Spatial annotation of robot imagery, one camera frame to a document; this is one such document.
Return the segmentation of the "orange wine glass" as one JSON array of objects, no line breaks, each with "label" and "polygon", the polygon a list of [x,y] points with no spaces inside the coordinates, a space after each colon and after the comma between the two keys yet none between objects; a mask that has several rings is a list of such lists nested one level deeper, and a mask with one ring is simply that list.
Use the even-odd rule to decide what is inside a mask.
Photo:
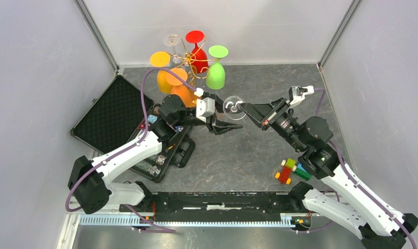
[{"label": "orange wine glass", "polygon": [[[187,81],[188,74],[182,68],[173,68],[171,69],[173,73],[175,73],[179,78]],[[178,95],[181,100],[183,101],[186,107],[195,107],[196,104],[194,102],[194,95],[191,91],[175,76],[167,73],[166,75],[166,82],[172,86],[171,94]]]}]

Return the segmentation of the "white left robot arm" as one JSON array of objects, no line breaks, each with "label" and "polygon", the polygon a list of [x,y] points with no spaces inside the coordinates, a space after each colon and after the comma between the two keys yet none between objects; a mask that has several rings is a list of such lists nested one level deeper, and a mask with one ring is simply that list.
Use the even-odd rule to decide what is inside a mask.
[{"label": "white left robot arm", "polygon": [[145,130],[135,139],[91,160],[85,156],[75,160],[66,209],[72,211],[69,203],[74,197],[85,214],[93,214],[108,204],[129,204],[142,212],[148,210],[152,197],[143,191],[141,184],[118,184],[114,179],[175,144],[179,134],[176,126],[205,126],[214,135],[242,128],[240,124],[219,120],[216,113],[222,110],[223,101],[213,93],[204,92],[196,107],[186,107],[178,95],[168,95],[158,105],[157,120],[149,123],[145,117]]}]

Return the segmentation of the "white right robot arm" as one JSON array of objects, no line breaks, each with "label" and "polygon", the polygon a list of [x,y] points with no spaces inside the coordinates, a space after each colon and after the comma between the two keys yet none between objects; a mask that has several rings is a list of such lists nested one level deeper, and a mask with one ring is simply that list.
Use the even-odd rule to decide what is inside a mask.
[{"label": "white right robot arm", "polygon": [[416,248],[411,234],[418,218],[387,204],[356,176],[331,141],[333,133],[324,118],[312,116],[299,123],[285,98],[268,104],[241,103],[239,109],[262,130],[276,131],[300,153],[304,169],[346,201],[331,199],[301,182],[288,194],[292,210],[327,217],[356,235],[365,248],[402,248],[406,242]]}]

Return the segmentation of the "yellow wine glass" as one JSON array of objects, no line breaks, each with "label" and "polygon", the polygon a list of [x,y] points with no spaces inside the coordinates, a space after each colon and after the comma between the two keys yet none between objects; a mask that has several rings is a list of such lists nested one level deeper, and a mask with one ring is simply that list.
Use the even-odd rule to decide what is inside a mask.
[{"label": "yellow wine glass", "polygon": [[[170,55],[164,51],[158,51],[151,55],[150,64],[154,67],[167,68],[170,64]],[[162,93],[170,94],[173,86],[166,80],[167,72],[160,70],[157,73],[157,85]]]}]

